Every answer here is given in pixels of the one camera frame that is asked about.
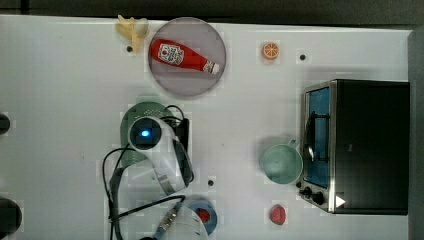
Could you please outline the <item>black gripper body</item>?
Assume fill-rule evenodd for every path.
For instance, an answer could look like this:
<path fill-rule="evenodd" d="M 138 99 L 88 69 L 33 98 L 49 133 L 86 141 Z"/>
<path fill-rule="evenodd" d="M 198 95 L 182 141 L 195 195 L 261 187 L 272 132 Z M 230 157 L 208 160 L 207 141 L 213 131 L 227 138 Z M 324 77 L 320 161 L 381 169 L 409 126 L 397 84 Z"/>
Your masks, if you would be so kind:
<path fill-rule="evenodd" d="M 175 116 L 165 116 L 161 120 L 164 122 L 161 149 L 166 153 L 171 153 L 174 150 L 173 141 L 177 141 L 184 152 L 188 153 L 190 136 L 189 120 L 187 118 L 180 119 Z"/>

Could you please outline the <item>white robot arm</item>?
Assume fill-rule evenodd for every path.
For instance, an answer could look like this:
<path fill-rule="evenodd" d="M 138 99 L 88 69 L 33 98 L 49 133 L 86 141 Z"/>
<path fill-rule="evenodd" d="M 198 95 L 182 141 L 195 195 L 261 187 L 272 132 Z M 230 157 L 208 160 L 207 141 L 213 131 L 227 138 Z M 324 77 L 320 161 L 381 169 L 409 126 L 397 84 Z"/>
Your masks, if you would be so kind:
<path fill-rule="evenodd" d="M 138 161 L 122 168 L 115 233 L 122 240 L 208 240 L 186 193 L 193 170 L 174 129 L 160 118 L 142 117 L 128 127 L 127 143 Z"/>

